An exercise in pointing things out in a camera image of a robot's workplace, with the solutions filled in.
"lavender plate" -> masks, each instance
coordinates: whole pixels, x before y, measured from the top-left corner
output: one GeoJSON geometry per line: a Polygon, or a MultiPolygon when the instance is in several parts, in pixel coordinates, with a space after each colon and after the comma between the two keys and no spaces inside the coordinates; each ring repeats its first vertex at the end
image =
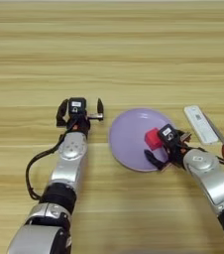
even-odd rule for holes
{"type": "MultiPolygon", "coordinates": [[[[145,134],[154,129],[161,129],[171,121],[161,114],[148,108],[135,108],[120,114],[112,123],[109,131],[109,144],[113,156],[124,166],[141,172],[155,171],[144,154],[150,149],[145,142],[145,134]]],[[[165,162],[168,155],[164,148],[153,151],[160,161],[165,162]]]]}

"wooden table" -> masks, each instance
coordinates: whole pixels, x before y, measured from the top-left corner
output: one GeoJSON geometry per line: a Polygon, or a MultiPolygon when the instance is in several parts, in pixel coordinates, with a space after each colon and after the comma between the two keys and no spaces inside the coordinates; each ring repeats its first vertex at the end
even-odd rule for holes
{"type": "MultiPolygon", "coordinates": [[[[191,131],[183,107],[198,104],[224,132],[224,2],[0,3],[0,254],[35,204],[25,167],[56,141],[57,107],[71,96],[90,111],[101,97],[106,109],[89,137],[72,253],[224,253],[189,175],[127,170],[107,141],[113,119],[140,106],[191,131]]],[[[34,165],[38,191],[55,164],[56,155],[34,165]]]]}

